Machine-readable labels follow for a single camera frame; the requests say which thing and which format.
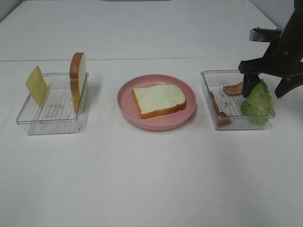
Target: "white bread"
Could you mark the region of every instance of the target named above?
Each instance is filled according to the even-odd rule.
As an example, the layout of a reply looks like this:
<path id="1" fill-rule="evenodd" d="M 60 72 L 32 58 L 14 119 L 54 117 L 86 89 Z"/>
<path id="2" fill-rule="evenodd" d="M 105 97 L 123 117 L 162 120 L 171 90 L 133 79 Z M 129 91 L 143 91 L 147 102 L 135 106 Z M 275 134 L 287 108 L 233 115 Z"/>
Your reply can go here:
<path id="1" fill-rule="evenodd" d="M 75 53 L 71 60 L 70 79 L 71 79 L 71 96 L 74 105 L 74 111 L 78 111 L 80 98 L 85 82 L 85 54 L 82 52 Z"/>
<path id="2" fill-rule="evenodd" d="M 186 107 L 186 97 L 183 91 L 173 84 L 133 88 L 133 95 L 141 119 L 171 114 Z"/>

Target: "black robotic arm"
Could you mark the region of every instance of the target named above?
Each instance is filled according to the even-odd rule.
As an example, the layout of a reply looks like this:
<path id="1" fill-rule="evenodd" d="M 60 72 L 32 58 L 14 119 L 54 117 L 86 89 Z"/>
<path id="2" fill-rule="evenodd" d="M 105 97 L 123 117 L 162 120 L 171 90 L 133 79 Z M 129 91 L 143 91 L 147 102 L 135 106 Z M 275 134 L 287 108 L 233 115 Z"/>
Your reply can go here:
<path id="1" fill-rule="evenodd" d="M 254 29 L 270 37 L 262 58 L 241 61 L 239 71 L 244 75 L 242 94 L 248 97 L 260 83 L 260 72 L 281 77 L 275 90 L 281 98 L 292 89 L 303 85 L 303 0 L 294 0 L 294 12 L 283 32 L 270 29 Z"/>

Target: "bread crust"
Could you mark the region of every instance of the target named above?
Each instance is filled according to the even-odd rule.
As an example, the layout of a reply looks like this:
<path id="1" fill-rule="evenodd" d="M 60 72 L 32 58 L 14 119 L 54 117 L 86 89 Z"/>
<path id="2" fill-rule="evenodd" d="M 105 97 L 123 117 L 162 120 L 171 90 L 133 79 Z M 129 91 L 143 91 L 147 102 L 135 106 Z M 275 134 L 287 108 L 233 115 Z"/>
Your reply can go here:
<path id="1" fill-rule="evenodd" d="M 71 79 L 71 96 L 73 100 L 74 111 L 77 112 L 80 104 L 80 90 L 79 90 L 79 66 L 83 52 L 75 53 L 71 60 L 70 79 Z"/>
<path id="2" fill-rule="evenodd" d="M 137 106 L 139 108 L 141 119 L 147 119 L 147 118 L 151 118 L 151 117 L 155 117 L 155 116 L 171 114 L 171 113 L 177 112 L 179 110 L 184 110 L 185 107 L 186 107 L 186 99 L 185 99 L 184 103 L 177 104 L 176 106 L 166 108 L 166 109 L 161 109 L 161 110 L 155 110 L 155 111 L 143 114 L 143 113 L 141 113 L 141 108 L 140 108 L 140 105 L 139 105 L 139 101 L 138 101 L 138 98 L 137 98 L 134 90 L 133 90 L 133 96 L 134 96 L 134 98 L 136 100 L 136 103 L 137 103 Z"/>

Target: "plate rim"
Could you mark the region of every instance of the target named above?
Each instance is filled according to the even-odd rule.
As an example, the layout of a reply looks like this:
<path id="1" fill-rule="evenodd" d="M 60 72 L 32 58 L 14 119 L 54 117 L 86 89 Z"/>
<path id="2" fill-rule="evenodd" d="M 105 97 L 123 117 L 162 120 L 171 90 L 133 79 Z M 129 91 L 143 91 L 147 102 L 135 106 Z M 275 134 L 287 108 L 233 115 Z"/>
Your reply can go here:
<path id="1" fill-rule="evenodd" d="M 124 86 L 126 86 L 127 84 L 131 83 L 132 81 L 134 80 L 137 80 L 137 79 L 140 79 L 140 78 L 144 78 L 144 77 L 150 77 L 150 76 L 164 76 L 164 77 L 168 77 L 168 78 L 171 78 L 171 79 L 175 79 L 175 80 L 178 80 L 180 81 L 181 83 L 185 84 L 191 91 L 191 93 L 193 94 L 193 97 L 194 97 L 194 106 L 192 108 L 192 110 L 190 111 L 190 113 L 188 114 L 188 116 L 180 121 L 177 121 L 175 123 L 173 123 L 173 127 L 170 127 L 172 126 L 172 124 L 163 124 L 161 126 L 155 126 L 153 124 L 150 124 L 150 123 L 142 123 L 132 117 L 130 117 L 124 110 L 123 108 L 121 107 L 120 103 L 119 103 L 119 97 L 121 96 L 121 90 Z M 144 74 L 144 75 L 141 75 L 141 76 L 138 76 L 138 77 L 135 77 L 135 78 L 132 78 L 130 80 L 128 80 L 127 82 L 125 82 L 120 88 L 119 88 L 119 91 L 117 93 L 117 96 L 116 96 L 116 100 L 117 100 L 117 104 L 118 104 L 118 107 L 120 109 L 120 112 L 122 112 L 122 115 L 124 118 L 127 119 L 128 122 L 130 122 L 132 125 L 136 126 L 136 127 L 139 127 L 139 128 L 143 128 L 143 129 L 147 129 L 147 130 L 151 130 L 151 131 L 164 131 L 164 130 L 169 130 L 169 129 L 173 129 L 173 128 L 176 128 L 180 125 L 182 125 L 183 123 L 185 123 L 194 113 L 195 109 L 196 109 L 196 106 L 197 106 L 197 98 L 196 98 L 196 93 L 195 91 L 193 90 L 193 88 L 188 84 L 186 83 L 185 81 L 177 78 L 177 77 L 174 77 L 174 76 L 171 76 L 171 75 L 167 75 L 167 74 L 160 74 L 160 73 L 151 73 L 151 74 Z M 166 129 L 151 129 L 152 128 L 158 128 L 158 127 L 161 127 L 161 128 L 166 128 Z"/>

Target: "pink plate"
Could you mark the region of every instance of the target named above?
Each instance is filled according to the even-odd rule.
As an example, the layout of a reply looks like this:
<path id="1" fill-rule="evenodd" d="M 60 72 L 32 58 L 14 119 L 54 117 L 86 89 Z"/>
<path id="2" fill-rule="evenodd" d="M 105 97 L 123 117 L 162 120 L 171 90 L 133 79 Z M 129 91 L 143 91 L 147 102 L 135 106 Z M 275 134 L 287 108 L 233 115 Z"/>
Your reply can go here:
<path id="1" fill-rule="evenodd" d="M 175 113 L 141 119 L 132 89 L 134 87 L 150 87 L 157 84 L 177 85 L 186 96 L 186 107 Z M 136 77 L 125 83 L 118 92 L 118 105 L 122 115 L 133 125 L 148 130 L 168 130 L 176 128 L 186 122 L 193 114 L 196 107 L 196 95 L 193 89 L 184 81 L 167 75 L 150 74 Z"/>

